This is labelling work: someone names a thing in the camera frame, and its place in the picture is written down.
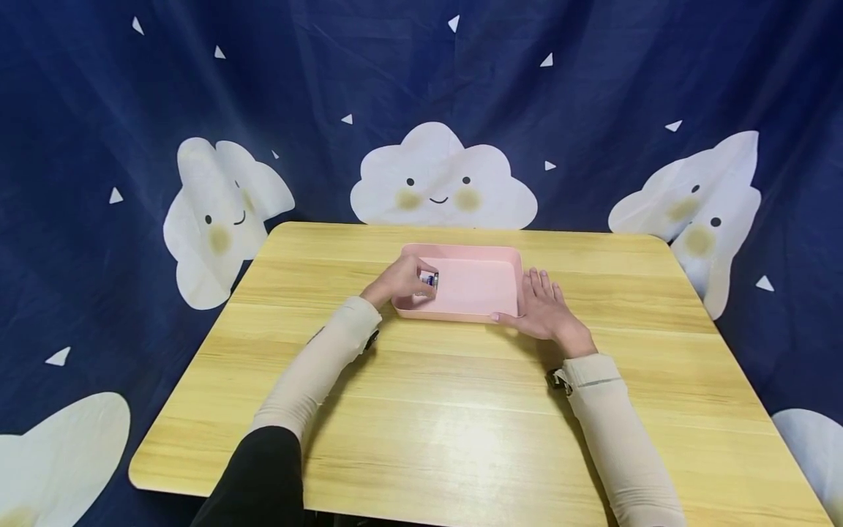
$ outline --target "arm sleeve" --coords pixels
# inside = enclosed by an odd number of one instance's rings
[[[278,378],[255,414],[250,431],[283,427],[301,441],[316,408],[342,369],[362,353],[380,321],[380,313],[366,300],[346,300]]]
[[[620,527],[684,527],[679,497],[615,361],[595,353],[566,360],[562,369],[572,389],[568,400]]]
[[[349,298],[278,378],[191,527],[301,525],[301,438],[318,405],[381,321]]]

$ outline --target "hand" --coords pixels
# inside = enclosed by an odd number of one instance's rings
[[[435,298],[436,288],[419,279],[422,271],[438,272],[438,269],[429,266],[418,256],[403,255],[363,289],[360,297],[367,300],[375,309],[380,309],[392,297],[409,297],[419,293]]]
[[[565,304],[562,290],[551,283],[544,269],[535,267],[524,273],[524,314],[519,317],[492,313],[491,319],[540,340],[556,342],[565,358],[576,358],[597,352],[591,331],[574,316]]]

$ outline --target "cloth backdrop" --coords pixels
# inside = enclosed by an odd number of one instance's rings
[[[842,24],[836,0],[0,3],[0,524],[187,524],[128,461],[289,220],[672,242],[843,524]]]

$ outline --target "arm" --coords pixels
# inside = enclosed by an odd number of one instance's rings
[[[317,331],[278,378],[191,527],[304,523],[304,429],[345,366],[367,346],[381,321],[378,309],[395,295],[435,295],[419,280],[419,270],[436,271],[402,256]]]
[[[588,328],[571,313],[547,273],[524,275],[524,316],[492,318],[563,352],[569,401],[620,527],[683,527],[673,483],[630,403],[615,362],[597,352]]]

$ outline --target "black sleeve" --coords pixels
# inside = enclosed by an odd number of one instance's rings
[[[258,428],[240,441],[191,527],[304,524],[302,449],[286,428]]]

